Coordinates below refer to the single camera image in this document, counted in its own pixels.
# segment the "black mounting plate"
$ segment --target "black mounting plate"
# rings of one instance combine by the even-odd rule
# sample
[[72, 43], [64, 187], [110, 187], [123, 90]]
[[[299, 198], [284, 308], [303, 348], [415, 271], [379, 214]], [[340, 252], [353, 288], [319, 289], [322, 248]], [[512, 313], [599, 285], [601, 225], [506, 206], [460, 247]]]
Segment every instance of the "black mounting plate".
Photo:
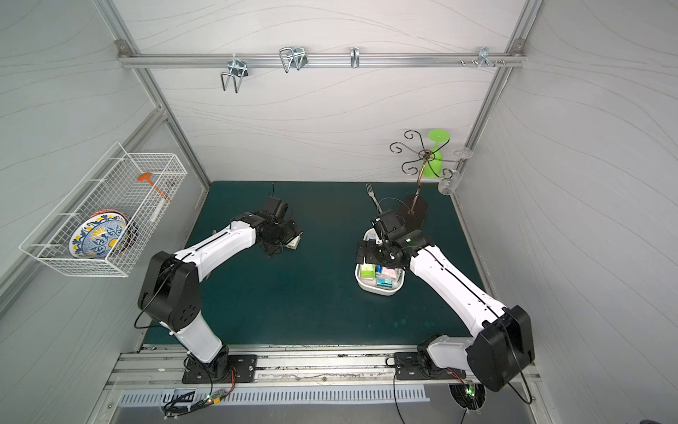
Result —
[[[393, 354], [395, 362], [395, 378], [398, 380], [456, 380], [446, 370], [436, 367], [430, 370], [423, 366], [417, 352], [396, 352]], [[462, 379], [466, 378], [466, 371], [451, 368]]]
[[413, 201], [414, 195], [408, 195], [403, 199], [403, 203], [407, 205], [407, 207], [405, 207], [403, 204], [400, 204], [398, 209], [395, 211], [397, 216], [401, 216], [405, 220], [405, 230], [407, 230], [408, 233], [420, 229], [424, 224], [426, 215], [428, 214], [428, 202], [426, 202], [426, 200], [420, 196], [417, 198], [417, 203], [414, 204], [414, 215], [410, 215], [408, 212], [408, 207], [412, 205]]
[[[254, 381], [254, 371], [256, 371], [256, 355], [229, 355], [227, 369], [235, 367], [236, 383], [251, 383]], [[188, 359], [187, 370], [181, 378], [183, 384], [202, 384], [209, 383], [210, 378], [205, 369], [197, 364], [193, 358]], [[231, 374], [228, 373], [221, 381], [213, 381], [214, 384], [223, 384], [231, 382]]]

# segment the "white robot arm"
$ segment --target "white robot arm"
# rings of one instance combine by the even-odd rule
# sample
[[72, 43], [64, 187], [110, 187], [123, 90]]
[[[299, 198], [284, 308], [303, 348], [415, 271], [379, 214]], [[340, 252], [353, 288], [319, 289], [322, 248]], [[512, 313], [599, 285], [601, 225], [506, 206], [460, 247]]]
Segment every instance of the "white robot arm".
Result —
[[228, 372], [228, 347], [212, 332], [201, 310], [200, 282], [236, 253], [261, 244], [269, 255], [301, 236], [293, 220], [283, 221], [287, 204], [269, 197], [257, 213], [245, 212], [213, 236], [148, 265], [138, 306], [186, 347], [192, 361], [215, 381]]
[[408, 233], [386, 211], [372, 225], [380, 243], [362, 241], [358, 263], [409, 268], [459, 315], [471, 334], [459, 341], [438, 334], [420, 345], [420, 363], [434, 371], [470, 370], [490, 390], [498, 391], [534, 361], [532, 325], [520, 306], [511, 309], [472, 283], [421, 230]]

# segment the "metal bracket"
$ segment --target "metal bracket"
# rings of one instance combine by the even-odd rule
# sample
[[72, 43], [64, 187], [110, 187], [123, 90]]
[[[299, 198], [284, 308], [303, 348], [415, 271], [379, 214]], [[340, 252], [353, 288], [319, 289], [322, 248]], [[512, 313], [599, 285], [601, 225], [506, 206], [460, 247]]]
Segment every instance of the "metal bracket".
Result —
[[[228, 355], [227, 369], [235, 368], [235, 382], [236, 383], [251, 383], [254, 381], [254, 372], [256, 371], [257, 355]], [[208, 383], [210, 376], [207, 374], [207, 369], [198, 364], [191, 358], [188, 361], [188, 369], [184, 371], [184, 376], [181, 378], [182, 384], [200, 384]]]
[[351, 47], [351, 68], [360, 66], [360, 49], [358, 47]]
[[525, 48], [525, 39], [518, 38], [511, 45], [511, 54], [514, 56], [524, 56], [523, 49]]
[[278, 51], [278, 56], [280, 56], [280, 61], [283, 63], [283, 69], [285, 73], [290, 71], [292, 67], [292, 62], [294, 62], [294, 67], [297, 71], [304, 67], [308, 63], [308, 58], [306, 57], [306, 51], [301, 47], [283, 47]]
[[[424, 365], [424, 361], [417, 352], [396, 352], [393, 354], [395, 378], [398, 380], [456, 380], [457, 378], [447, 369], [431, 370]], [[466, 378], [466, 371], [453, 370], [462, 379]]]
[[129, 58], [132, 55], [132, 49], [126, 40], [115, 40], [115, 47], [118, 48], [119, 58]]
[[473, 63], [475, 63], [476, 68], [496, 65], [496, 62], [492, 62], [490, 59], [487, 58], [488, 54], [490, 54], [490, 49], [488, 49], [487, 47], [483, 47], [480, 49], [480, 52], [478, 52], [478, 59], [473, 61]]
[[248, 75], [247, 65], [242, 60], [236, 59], [234, 55], [233, 59], [228, 63], [228, 72], [221, 73], [221, 86], [226, 91], [229, 79], [233, 78], [233, 88], [237, 93], [240, 90], [240, 85], [243, 83], [243, 78]]

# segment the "plastic tray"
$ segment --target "plastic tray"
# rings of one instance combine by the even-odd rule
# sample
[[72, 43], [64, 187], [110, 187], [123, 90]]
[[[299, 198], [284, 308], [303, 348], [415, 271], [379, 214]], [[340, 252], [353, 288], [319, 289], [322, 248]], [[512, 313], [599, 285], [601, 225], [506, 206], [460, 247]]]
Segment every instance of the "plastic tray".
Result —
[[[371, 228], [365, 232], [363, 240], [369, 240], [370, 236], [374, 236], [379, 242], [379, 237], [377, 237], [376, 231], [374, 228]], [[358, 281], [358, 285], [361, 289], [366, 292], [381, 294], [382, 296], [392, 296], [398, 290], [403, 287], [403, 282], [405, 281], [405, 270], [398, 269], [399, 275], [398, 278], [393, 282], [393, 288], [388, 290], [386, 288], [379, 288], [376, 286], [376, 282], [368, 281], [366, 278], [360, 276], [360, 264], [355, 265], [355, 279]]]

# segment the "wire basket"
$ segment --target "wire basket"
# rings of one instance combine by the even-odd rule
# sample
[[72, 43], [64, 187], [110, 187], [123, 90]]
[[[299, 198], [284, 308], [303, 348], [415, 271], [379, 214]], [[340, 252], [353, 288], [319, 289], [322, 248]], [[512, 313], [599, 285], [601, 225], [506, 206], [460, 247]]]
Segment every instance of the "wire basket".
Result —
[[[147, 172], [155, 187], [138, 180]], [[19, 249], [64, 275], [127, 277], [185, 176], [186, 168], [173, 153], [128, 153], [115, 144]], [[71, 256], [71, 236], [102, 209], [129, 219], [119, 242], [101, 258]]]

